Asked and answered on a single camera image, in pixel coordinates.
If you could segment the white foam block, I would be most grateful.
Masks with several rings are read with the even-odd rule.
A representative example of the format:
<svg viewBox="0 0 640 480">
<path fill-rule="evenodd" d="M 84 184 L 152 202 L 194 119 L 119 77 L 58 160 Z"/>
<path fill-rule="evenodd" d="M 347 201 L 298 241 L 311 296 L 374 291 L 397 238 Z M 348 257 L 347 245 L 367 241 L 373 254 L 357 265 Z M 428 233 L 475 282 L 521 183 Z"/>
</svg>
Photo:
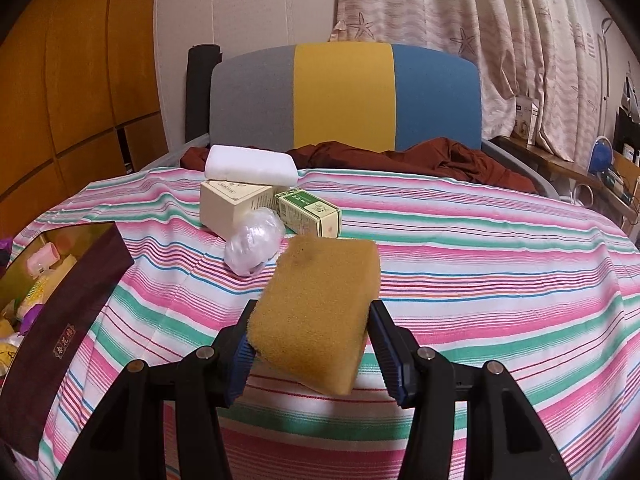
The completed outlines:
<svg viewBox="0 0 640 480">
<path fill-rule="evenodd" d="M 259 148 L 214 144 L 207 155 L 207 180 L 295 186 L 298 172 L 289 154 Z"/>
</svg>

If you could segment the blue item on shelf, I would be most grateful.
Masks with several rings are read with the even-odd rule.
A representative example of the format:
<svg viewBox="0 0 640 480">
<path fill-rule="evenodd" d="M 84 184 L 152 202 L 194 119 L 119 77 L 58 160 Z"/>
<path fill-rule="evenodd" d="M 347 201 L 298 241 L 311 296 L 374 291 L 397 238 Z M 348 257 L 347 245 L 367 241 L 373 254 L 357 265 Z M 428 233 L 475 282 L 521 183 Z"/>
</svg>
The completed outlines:
<svg viewBox="0 0 640 480">
<path fill-rule="evenodd" d="M 588 172 L 590 174 L 602 174 L 612 166 L 613 160 L 611 141 L 606 136 L 597 136 L 591 149 Z"/>
</svg>

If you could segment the grey yellow blue chair back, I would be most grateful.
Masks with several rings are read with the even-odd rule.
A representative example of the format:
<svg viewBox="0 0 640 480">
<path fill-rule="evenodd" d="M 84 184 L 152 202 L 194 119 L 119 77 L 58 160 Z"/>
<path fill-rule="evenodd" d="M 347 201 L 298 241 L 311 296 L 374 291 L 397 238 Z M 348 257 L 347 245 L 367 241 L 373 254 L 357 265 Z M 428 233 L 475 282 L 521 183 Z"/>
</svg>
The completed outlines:
<svg viewBox="0 0 640 480">
<path fill-rule="evenodd" d="M 455 55 L 405 44 L 322 42 L 245 53 L 210 83 L 213 144 L 285 152 L 337 141 L 374 152 L 446 138 L 482 144 L 480 75 Z"/>
</svg>

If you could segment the striped pink green tablecloth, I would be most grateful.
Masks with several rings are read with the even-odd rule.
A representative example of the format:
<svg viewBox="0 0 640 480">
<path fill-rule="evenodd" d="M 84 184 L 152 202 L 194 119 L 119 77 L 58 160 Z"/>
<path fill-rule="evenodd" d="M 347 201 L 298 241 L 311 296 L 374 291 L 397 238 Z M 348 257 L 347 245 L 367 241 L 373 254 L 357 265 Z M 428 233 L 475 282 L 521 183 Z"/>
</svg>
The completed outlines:
<svg viewBox="0 0 640 480">
<path fill-rule="evenodd" d="M 134 264 L 82 342 L 29 479 L 52 479 L 122 367 L 172 362 L 233 323 L 271 278 L 238 278 L 198 220 L 197 171 L 152 169 L 93 183 L 15 237 L 90 221 L 118 225 Z M 454 362 L 503 362 L 576 479 L 612 474 L 639 426 L 639 253 L 610 220 L 550 198 L 447 179 L 306 170 L 299 186 L 336 205 L 349 238 L 373 240 L 394 321 Z M 372 353 L 346 399 L 256 364 L 220 415 L 238 479 L 391 479 L 409 412 Z"/>
</svg>

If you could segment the Weidan cracker packet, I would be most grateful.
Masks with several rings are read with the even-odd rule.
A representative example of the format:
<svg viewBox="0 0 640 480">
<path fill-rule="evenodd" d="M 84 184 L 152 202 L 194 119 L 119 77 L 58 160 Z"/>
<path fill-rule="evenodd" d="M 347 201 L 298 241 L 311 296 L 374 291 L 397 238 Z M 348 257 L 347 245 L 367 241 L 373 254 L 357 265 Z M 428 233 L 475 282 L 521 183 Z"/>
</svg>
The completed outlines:
<svg viewBox="0 0 640 480">
<path fill-rule="evenodd" d="M 16 317 L 23 321 L 36 304 L 45 304 L 76 263 L 77 259 L 68 255 L 55 269 L 44 271 L 18 306 Z"/>
</svg>

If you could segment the purple snack packet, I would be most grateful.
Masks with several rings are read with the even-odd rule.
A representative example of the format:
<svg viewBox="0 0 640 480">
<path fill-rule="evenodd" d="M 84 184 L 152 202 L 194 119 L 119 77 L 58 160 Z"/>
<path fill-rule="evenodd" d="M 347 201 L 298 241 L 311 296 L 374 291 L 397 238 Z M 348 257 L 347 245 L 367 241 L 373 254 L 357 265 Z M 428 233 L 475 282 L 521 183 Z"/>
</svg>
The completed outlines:
<svg viewBox="0 0 640 480">
<path fill-rule="evenodd" d="M 35 323 L 35 320 L 38 318 L 38 315 L 40 315 L 40 312 L 42 311 L 43 307 L 44 307 L 44 304 L 35 304 L 26 312 L 21 322 L 21 327 L 20 327 L 21 335 L 26 335 L 30 331 L 30 329 Z"/>
</svg>

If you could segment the dark red cloth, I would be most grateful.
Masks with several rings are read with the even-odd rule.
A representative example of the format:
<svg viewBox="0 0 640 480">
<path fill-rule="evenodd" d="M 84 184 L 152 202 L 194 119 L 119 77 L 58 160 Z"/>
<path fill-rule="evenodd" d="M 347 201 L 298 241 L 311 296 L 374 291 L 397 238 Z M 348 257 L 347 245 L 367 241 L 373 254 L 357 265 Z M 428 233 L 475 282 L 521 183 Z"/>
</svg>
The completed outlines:
<svg viewBox="0 0 640 480">
<path fill-rule="evenodd" d="M 180 159 L 180 167 L 204 174 L 209 150 L 188 148 Z M 424 141 L 405 151 L 377 153 L 328 141 L 292 148 L 285 153 L 294 160 L 297 172 L 302 169 L 356 169 L 423 174 L 523 193 L 536 192 L 528 177 L 506 168 L 480 150 L 445 138 Z"/>
</svg>

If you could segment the wooden side shelf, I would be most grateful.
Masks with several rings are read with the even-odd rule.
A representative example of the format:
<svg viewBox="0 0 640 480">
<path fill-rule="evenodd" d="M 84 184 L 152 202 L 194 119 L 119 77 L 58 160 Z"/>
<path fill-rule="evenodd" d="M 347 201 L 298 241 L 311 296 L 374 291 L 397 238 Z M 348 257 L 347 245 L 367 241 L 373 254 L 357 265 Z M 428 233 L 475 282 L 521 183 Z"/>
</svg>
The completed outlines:
<svg viewBox="0 0 640 480">
<path fill-rule="evenodd" d="M 638 228 L 638 212 L 607 188 L 599 177 L 588 174 L 581 166 L 512 136 L 497 136 L 492 142 L 535 169 L 561 196 L 574 195 L 589 209 L 612 219 L 628 235 L 633 228 Z"/>
</svg>

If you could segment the black rolled mat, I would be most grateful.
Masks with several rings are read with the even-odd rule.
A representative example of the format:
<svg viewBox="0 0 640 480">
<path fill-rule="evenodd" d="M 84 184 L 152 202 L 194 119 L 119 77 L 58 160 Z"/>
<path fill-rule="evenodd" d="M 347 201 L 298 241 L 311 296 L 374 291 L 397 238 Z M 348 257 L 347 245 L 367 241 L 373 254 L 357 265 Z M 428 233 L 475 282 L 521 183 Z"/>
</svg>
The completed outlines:
<svg viewBox="0 0 640 480">
<path fill-rule="evenodd" d="M 210 84 L 212 73 L 222 61 L 218 44 L 198 44 L 189 49 L 186 64 L 186 142 L 209 132 Z"/>
</svg>

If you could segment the green-white small medicine box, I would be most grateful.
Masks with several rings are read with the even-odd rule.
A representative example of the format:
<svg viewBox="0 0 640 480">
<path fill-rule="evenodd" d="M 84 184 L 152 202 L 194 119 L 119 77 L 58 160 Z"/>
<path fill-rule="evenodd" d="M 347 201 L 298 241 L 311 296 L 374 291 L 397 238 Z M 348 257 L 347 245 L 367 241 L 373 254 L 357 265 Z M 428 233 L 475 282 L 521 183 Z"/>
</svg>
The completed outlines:
<svg viewBox="0 0 640 480">
<path fill-rule="evenodd" d="M 284 225 L 296 234 L 326 238 L 341 234 L 341 209 L 301 188 L 278 193 L 273 205 Z"/>
</svg>

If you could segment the beige cardboard ointment box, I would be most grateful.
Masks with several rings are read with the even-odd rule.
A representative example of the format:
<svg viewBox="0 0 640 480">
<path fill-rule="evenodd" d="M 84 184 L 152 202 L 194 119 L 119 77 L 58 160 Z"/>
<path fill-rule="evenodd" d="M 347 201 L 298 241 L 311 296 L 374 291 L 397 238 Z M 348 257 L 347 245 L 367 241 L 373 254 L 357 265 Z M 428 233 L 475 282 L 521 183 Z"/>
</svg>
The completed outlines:
<svg viewBox="0 0 640 480">
<path fill-rule="evenodd" d="M 270 208 L 282 186 L 205 180 L 200 184 L 200 222 L 223 240 L 233 234 L 246 214 Z"/>
</svg>

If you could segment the wooden wardrobe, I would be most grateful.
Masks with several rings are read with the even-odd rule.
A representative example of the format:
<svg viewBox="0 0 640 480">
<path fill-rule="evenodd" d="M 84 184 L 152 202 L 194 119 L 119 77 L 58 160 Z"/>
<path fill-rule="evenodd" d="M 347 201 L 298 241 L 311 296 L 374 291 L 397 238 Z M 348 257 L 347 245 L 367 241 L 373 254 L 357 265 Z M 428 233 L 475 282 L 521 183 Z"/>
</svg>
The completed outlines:
<svg viewBox="0 0 640 480">
<path fill-rule="evenodd" d="M 1 234 L 167 154 L 154 0 L 30 0 L 1 44 Z"/>
</svg>

